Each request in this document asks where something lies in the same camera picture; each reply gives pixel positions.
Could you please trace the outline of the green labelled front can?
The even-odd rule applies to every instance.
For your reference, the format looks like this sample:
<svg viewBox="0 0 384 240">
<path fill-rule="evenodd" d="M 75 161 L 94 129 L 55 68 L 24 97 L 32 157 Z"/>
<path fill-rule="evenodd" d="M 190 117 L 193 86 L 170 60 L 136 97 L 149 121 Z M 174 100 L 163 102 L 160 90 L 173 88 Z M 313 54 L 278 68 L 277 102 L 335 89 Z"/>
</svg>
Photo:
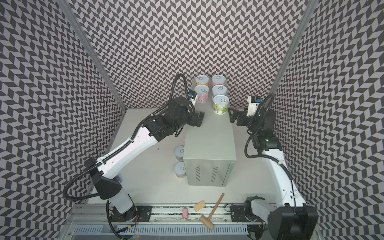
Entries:
<svg viewBox="0 0 384 240">
<path fill-rule="evenodd" d="M 230 99 L 225 95 L 217 95 L 213 98 L 213 110 L 217 115 L 224 115 L 229 108 Z"/>
</svg>

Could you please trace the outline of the pink can sideways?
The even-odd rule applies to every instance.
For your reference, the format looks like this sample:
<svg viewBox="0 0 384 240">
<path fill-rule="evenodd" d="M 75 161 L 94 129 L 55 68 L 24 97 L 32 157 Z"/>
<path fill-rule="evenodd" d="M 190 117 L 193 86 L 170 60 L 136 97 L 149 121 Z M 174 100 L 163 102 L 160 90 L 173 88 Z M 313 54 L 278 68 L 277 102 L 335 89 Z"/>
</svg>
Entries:
<svg viewBox="0 0 384 240">
<path fill-rule="evenodd" d="M 206 85 L 197 85 L 195 87 L 195 92 L 197 93 L 197 103 L 206 103 L 209 98 L 210 88 Z"/>
</svg>

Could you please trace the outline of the yellow labelled can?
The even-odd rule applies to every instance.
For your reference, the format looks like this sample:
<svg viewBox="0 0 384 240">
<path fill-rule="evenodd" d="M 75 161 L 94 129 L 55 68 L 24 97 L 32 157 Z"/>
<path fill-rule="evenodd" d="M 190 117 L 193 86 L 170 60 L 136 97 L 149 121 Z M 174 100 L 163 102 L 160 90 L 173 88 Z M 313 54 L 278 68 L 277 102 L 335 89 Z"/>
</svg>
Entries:
<svg viewBox="0 0 384 240">
<path fill-rule="evenodd" d="M 198 85 L 205 85 L 205 86 L 209 86 L 209 83 L 210 83 L 210 79 L 208 76 L 205 76 L 205 75 L 199 75 L 195 78 L 195 83 L 196 83 L 196 86 Z"/>
</svg>

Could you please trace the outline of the pink labelled can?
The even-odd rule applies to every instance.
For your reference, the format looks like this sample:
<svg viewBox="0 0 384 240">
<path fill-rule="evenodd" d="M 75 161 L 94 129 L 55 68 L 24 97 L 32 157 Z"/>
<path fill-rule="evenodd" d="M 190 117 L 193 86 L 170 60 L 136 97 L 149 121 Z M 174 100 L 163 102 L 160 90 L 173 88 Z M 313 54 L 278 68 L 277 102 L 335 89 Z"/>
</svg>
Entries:
<svg viewBox="0 0 384 240">
<path fill-rule="evenodd" d="M 227 85 L 227 78 L 223 75 L 214 75 L 212 76 L 212 86 L 216 85 Z"/>
</svg>

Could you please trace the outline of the orange labelled can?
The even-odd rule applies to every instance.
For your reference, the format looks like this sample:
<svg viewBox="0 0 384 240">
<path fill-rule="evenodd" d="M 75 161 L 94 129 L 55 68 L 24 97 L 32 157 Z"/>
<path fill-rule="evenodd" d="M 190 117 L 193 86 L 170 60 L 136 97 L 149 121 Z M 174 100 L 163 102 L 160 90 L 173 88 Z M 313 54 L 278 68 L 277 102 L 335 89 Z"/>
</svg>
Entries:
<svg viewBox="0 0 384 240">
<path fill-rule="evenodd" d="M 184 162 L 178 162 L 174 167 L 175 175 L 178 178 L 185 178 L 187 176 L 187 171 Z"/>
</svg>

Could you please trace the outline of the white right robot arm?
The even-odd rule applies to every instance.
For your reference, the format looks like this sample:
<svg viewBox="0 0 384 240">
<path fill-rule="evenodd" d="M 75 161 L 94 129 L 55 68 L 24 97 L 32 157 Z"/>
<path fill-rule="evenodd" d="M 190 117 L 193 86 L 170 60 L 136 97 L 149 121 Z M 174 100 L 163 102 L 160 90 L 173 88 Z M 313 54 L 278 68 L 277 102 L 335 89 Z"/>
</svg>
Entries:
<svg viewBox="0 0 384 240">
<path fill-rule="evenodd" d="M 250 222 L 262 221 L 261 228 L 268 229 L 274 240 L 311 239 L 319 214 L 306 203 L 287 167 L 282 145 L 274 133 L 276 112 L 261 107 L 251 116 L 247 110 L 230 108 L 229 115 L 231 123 L 247 127 L 245 156 L 267 166 L 275 187 L 274 204 L 259 196 L 245 200 L 245 218 Z"/>
</svg>

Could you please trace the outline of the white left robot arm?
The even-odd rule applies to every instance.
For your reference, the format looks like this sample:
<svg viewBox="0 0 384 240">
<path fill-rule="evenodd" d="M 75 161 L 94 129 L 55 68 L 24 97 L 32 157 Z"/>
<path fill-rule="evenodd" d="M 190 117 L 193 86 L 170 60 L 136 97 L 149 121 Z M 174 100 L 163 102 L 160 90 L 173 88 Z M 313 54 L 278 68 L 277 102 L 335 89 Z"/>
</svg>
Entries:
<svg viewBox="0 0 384 240">
<path fill-rule="evenodd" d="M 164 138 L 177 137 L 185 125 L 202 125 L 204 113 L 197 113 L 195 109 L 198 97 L 189 97 L 169 100 L 161 109 L 142 120 L 130 138 L 95 161 L 97 166 L 95 170 L 90 171 L 90 175 L 99 197 L 109 201 L 114 210 L 127 220 L 135 216 L 136 209 L 117 178 L 119 172 L 138 155 Z"/>
</svg>

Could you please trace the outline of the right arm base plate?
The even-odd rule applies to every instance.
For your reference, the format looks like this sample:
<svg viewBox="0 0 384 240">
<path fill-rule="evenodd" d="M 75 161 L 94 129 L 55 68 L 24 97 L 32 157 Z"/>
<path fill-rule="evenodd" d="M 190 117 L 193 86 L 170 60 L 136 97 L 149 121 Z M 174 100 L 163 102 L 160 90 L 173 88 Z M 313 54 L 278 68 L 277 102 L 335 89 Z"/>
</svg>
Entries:
<svg viewBox="0 0 384 240">
<path fill-rule="evenodd" d="M 229 206 L 231 220 L 234 223 L 256 222 L 261 223 L 263 220 L 252 213 L 250 208 L 244 206 Z"/>
</svg>

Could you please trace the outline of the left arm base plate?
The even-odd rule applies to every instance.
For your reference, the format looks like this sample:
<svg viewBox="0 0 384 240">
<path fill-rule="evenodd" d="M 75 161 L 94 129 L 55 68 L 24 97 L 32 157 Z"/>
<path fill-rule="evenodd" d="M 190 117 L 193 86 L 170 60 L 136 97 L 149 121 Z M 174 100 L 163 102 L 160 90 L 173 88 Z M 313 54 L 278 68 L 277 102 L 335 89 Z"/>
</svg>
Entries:
<svg viewBox="0 0 384 240">
<path fill-rule="evenodd" d="M 112 208 L 110 218 L 112 222 L 149 222 L 152 214 L 152 206 L 133 206 L 127 212 L 121 214 L 116 207 Z"/>
</svg>

